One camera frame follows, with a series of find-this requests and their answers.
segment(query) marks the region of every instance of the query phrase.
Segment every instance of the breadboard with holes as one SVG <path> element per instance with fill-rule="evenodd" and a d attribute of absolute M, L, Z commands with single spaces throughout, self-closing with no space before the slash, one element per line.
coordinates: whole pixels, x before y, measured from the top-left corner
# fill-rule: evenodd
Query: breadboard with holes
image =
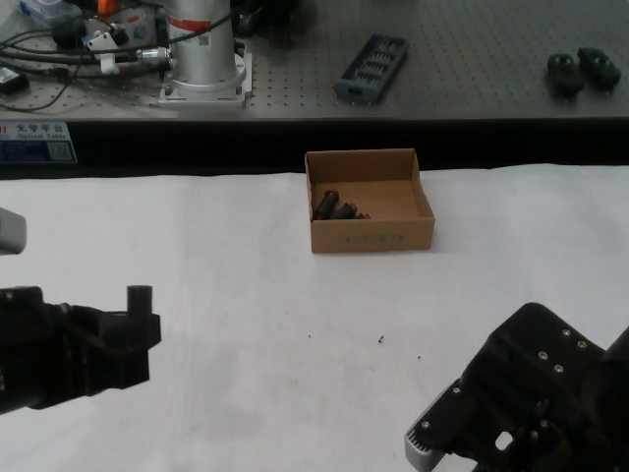
<path fill-rule="evenodd" d="M 0 2 L 2 37 L 28 28 L 11 4 Z M 124 83 L 77 81 L 38 115 L 61 121 L 247 122 L 626 117 L 627 24 L 626 0 L 303 0 L 288 29 L 245 40 L 254 55 L 254 94 L 244 109 L 160 108 L 161 80 L 154 75 Z M 407 39 L 407 59 L 378 103 L 340 99 L 334 85 L 375 33 Z M 47 39 L 33 42 L 51 47 Z M 582 46 L 605 51 L 624 73 L 620 83 L 611 92 L 586 86 L 570 100 L 553 96 L 545 80 L 548 56 L 576 57 Z M 60 87 L 33 78 L 28 92 L 0 100 L 35 107 Z"/>

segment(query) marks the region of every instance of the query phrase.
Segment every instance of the bolt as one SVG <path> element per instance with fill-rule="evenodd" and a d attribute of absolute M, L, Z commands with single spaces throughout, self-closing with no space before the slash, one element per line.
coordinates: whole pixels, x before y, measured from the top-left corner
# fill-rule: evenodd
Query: bolt
<path fill-rule="evenodd" d="M 356 216 L 356 205 L 345 204 L 337 211 L 335 211 L 330 219 L 353 219 Z"/>
<path fill-rule="evenodd" d="M 338 202 L 338 192 L 336 190 L 326 190 L 325 196 L 318 207 L 313 212 L 313 220 L 329 219 L 334 211 L 334 205 Z"/>

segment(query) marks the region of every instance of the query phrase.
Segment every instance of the cardboard box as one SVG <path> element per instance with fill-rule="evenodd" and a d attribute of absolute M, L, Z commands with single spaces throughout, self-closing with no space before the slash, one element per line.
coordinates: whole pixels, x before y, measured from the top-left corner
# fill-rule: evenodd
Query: cardboard box
<path fill-rule="evenodd" d="M 306 177 L 314 253 L 430 248 L 434 215 L 413 149 L 308 152 Z M 329 189 L 372 219 L 313 221 Z"/>

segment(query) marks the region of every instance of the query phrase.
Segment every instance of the cable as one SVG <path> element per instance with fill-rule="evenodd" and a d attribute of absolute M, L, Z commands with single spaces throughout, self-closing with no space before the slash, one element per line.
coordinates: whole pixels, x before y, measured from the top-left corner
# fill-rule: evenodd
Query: cable
<path fill-rule="evenodd" d="M 202 34 L 205 34 L 207 32 L 210 32 L 218 27 L 220 27 L 222 24 L 224 24 L 225 22 L 228 22 L 232 19 L 232 16 L 234 15 L 234 13 L 230 12 L 229 15 L 224 16 L 223 18 L 221 18 L 220 20 L 218 20 L 216 23 L 212 23 L 211 25 L 209 25 L 207 28 L 204 29 L 200 29 L 199 31 L 195 31 L 195 32 L 191 32 L 190 34 L 184 34 L 183 36 L 179 36 L 176 38 L 171 38 L 168 41 L 162 43 L 162 44 L 149 44 L 146 46 L 141 46 L 141 47 L 120 47 L 118 49 L 102 49 L 97 51 L 98 54 L 116 54 L 119 52 L 136 52 L 138 50 L 142 50 L 142 49 L 152 49 L 154 47 L 160 47 L 160 46 L 169 46 L 171 44 L 176 44 L 178 42 L 181 41 L 186 41 L 188 39 L 192 39 L 193 37 L 197 37 L 197 36 L 201 36 Z M 29 52 L 32 54 L 42 54 L 42 55 L 52 55 L 52 54 L 63 54 L 66 56 L 77 56 L 80 53 L 78 51 L 68 51 L 68 52 L 59 52 L 59 51 L 40 51 L 37 49 L 28 49 L 28 48 L 21 48 L 21 51 L 24 52 Z"/>
<path fill-rule="evenodd" d="M 76 57 L 53 57 L 53 56 L 37 56 L 35 54 L 21 54 L 15 52 L 8 51 L 0 51 L 0 57 L 4 57 L 5 59 L 15 59 L 20 61 L 28 61 L 28 62 L 47 62 L 49 64 L 65 64 L 67 66 L 95 66 L 99 64 L 96 59 L 88 58 L 83 59 L 83 61 Z M 125 58 L 120 58 L 116 60 L 116 62 L 131 62 L 130 59 L 125 60 Z"/>
<path fill-rule="evenodd" d="M 34 34 L 36 32 L 52 32 L 52 29 L 48 28 L 48 29 L 32 29 L 30 31 L 23 31 L 23 32 L 19 32 L 18 34 L 14 34 L 13 36 L 4 39 L 3 41 L 0 41 L 0 46 L 4 46 L 7 42 L 9 41 L 13 41 L 21 36 L 24 36 L 25 34 Z"/>
<path fill-rule="evenodd" d="M 64 92 L 68 89 L 68 87 L 72 84 L 72 82 L 77 78 L 77 76 L 79 75 L 79 69 L 82 66 L 82 62 L 83 62 L 83 50 L 81 50 L 81 58 L 79 60 L 79 64 L 77 65 L 77 69 L 75 69 L 75 73 L 72 75 L 72 77 L 70 78 L 70 80 L 68 82 L 66 82 L 66 84 L 61 88 L 61 90 L 59 90 L 59 93 L 57 93 L 57 95 L 50 100 L 48 103 L 46 103 L 45 105 L 40 105 L 40 106 L 36 106 L 35 108 L 21 108 L 19 106 L 10 106 L 10 105 L 5 105 L 3 103 L 0 103 L 0 108 L 3 108 L 5 110 L 9 110 L 9 111 L 18 111 L 18 112 L 25 112 L 25 113 L 32 113 L 33 111 L 40 111 L 43 110 L 45 108 L 48 108 L 52 105 L 54 105 L 57 100 L 59 100 L 59 98 L 61 98 L 61 95 L 64 94 Z"/>
<path fill-rule="evenodd" d="M 31 39 L 39 39 L 41 37 L 50 37 L 50 32 L 43 33 L 43 34 L 37 34 L 37 35 L 29 36 L 29 37 L 23 37 L 21 39 L 18 39 L 17 41 L 14 40 L 11 44 L 0 45 L 0 51 L 3 51 L 3 50 L 8 49 L 8 48 L 20 50 L 21 47 L 18 46 L 17 44 L 19 44 L 21 42 L 29 41 Z"/>

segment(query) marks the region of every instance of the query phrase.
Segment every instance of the white table surface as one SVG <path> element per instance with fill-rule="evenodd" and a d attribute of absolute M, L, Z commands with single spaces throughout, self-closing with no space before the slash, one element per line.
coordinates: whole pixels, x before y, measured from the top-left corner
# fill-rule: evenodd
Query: white table surface
<path fill-rule="evenodd" d="M 328 256 L 304 175 L 0 182 L 29 222 L 0 287 L 118 310 L 151 284 L 163 334 L 148 383 L 0 417 L 0 470 L 410 472 L 407 428 L 521 305 L 627 326 L 629 169 L 422 178 L 431 251 Z"/>

